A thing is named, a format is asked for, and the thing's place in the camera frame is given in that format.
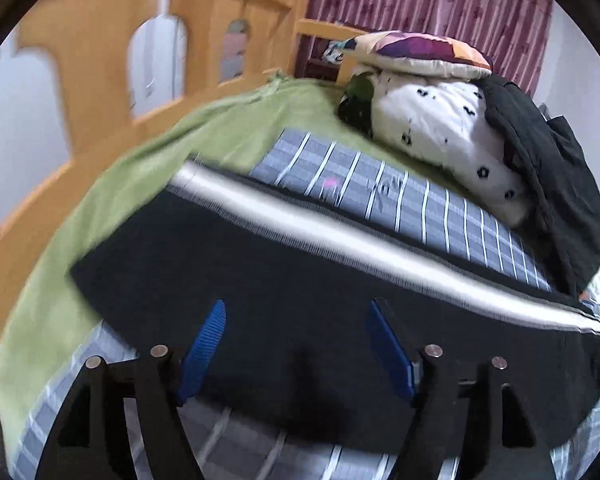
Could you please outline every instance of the green bed sheet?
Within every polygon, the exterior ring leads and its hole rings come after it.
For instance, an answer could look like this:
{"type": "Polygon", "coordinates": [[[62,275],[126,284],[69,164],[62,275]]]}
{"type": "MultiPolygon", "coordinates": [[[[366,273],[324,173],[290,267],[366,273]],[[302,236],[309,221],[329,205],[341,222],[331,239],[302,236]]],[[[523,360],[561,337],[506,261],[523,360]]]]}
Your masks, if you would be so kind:
{"type": "Polygon", "coordinates": [[[248,173],[286,126],[337,140],[459,190],[446,174],[360,136],[334,111],[342,88],[274,76],[262,88],[197,108],[170,131],[116,161],[52,237],[0,337],[0,420],[7,459],[40,392],[99,321],[68,270],[155,196],[190,153],[248,173]]]}

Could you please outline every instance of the silver bolt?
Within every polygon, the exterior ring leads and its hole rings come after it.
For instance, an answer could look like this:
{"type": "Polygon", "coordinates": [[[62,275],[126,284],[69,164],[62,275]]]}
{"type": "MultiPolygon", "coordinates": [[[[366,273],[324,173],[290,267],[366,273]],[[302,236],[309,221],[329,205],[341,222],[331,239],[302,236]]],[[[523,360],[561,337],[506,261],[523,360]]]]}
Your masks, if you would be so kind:
{"type": "Polygon", "coordinates": [[[156,345],[151,348],[151,355],[153,357],[164,357],[168,351],[167,345],[156,345]]]}
{"type": "Polygon", "coordinates": [[[93,368],[97,368],[98,366],[100,366],[101,362],[102,362],[102,359],[100,359],[97,355],[92,355],[84,362],[84,364],[87,368],[93,369],[93,368]]]}
{"type": "Polygon", "coordinates": [[[491,358],[491,364],[498,370],[504,370],[507,367],[507,360],[504,357],[493,357],[491,358]]]}
{"type": "Polygon", "coordinates": [[[440,357],[442,355],[442,348],[438,345],[427,345],[424,347],[424,351],[431,357],[440,357]]]}

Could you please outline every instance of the gray plaid cloth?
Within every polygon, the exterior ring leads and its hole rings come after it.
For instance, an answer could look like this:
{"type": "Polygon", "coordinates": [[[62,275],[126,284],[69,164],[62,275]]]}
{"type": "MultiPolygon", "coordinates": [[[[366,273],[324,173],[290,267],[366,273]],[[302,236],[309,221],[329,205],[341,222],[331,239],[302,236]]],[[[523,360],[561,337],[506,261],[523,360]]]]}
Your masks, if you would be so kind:
{"type": "MultiPolygon", "coordinates": [[[[550,288],[533,259],[525,254],[520,239],[475,205],[427,180],[307,132],[285,129],[251,174],[264,182],[332,201],[531,285],[550,288]]],[[[589,306],[600,314],[597,306],[589,306]]],[[[31,411],[10,465],[16,480],[34,480],[53,421],[82,364],[91,355],[112,363],[133,359],[136,352],[103,322],[94,328],[71,362],[42,391],[31,411]]],[[[125,401],[125,411],[136,473],[139,480],[150,480],[132,399],[125,401]]],[[[191,449],[208,480],[384,480],[395,462],[395,456],[287,438],[283,431],[234,415],[229,408],[195,399],[189,399],[178,411],[191,449]]],[[[571,440],[552,450],[557,479],[580,478],[599,450],[600,400],[571,440]]],[[[457,468],[458,460],[447,460],[439,480],[453,480],[457,468]]]]}

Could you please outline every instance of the folded black garment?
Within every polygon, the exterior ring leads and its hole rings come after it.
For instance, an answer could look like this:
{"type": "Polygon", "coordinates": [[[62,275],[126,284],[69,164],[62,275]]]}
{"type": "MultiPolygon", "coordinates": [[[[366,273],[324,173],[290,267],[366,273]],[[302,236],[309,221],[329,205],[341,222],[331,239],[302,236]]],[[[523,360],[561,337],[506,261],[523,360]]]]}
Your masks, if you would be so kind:
{"type": "MultiPolygon", "coordinates": [[[[71,274],[141,352],[191,344],[222,299],[226,327],[200,395],[312,440],[400,449],[413,410],[369,345],[364,319],[377,297],[422,346],[469,362],[504,357],[551,447],[600,397],[600,322],[570,298],[524,293],[499,272],[197,164],[71,274]]],[[[450,454],[460,450],[465,418],[460,403],[450,454]]]]}
{"type": "Polygon", "coordinates": [[[578,296],[600,267],[600,192],[582,148],[564,117],[545,121],[515,83],[498,75],[475,83],[484,117],[505,138],[504,163],[536,196],[535,225],[550,240],[545,263],[555,286],[578,296]]]}

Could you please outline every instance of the curtain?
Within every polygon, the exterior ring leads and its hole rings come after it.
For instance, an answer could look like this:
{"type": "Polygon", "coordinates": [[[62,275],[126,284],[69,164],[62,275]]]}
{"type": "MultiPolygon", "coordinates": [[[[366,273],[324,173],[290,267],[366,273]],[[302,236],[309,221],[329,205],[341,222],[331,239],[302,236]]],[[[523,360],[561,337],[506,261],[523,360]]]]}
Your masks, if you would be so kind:
{"type": "MultiPolygon", "coordinates": [[[[533,94],[551,20],[552,0],[310,0],[308,18],[373,30],[428,32],[465,41],[494,70],[533,94]]],[[[303,38],[296,73],[322,52],[303,38]]]]}

